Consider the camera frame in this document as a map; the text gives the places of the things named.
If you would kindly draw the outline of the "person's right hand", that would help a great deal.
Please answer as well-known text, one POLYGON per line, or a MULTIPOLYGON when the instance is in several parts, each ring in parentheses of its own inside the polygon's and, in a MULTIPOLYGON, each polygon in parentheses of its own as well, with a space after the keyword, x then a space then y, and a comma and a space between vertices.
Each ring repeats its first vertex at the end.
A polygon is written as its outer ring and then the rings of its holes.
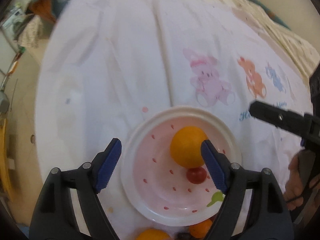
MULTIPOLYGON (((292 211, 303 204, 303 197, 289 202, 289 200, 300 196, 304 189, 298 171, 298 154, 294 155, 288 169, 290 171, 290 177, 285 185, 284 199, 287 202, 287 208, 292 211)), ((315 184, 317 184, 315 189, 317 189, 318 192, 311 207, 317 210, 319 208, 319 174, 310 181, 309 187, 313 187, 315 184)))

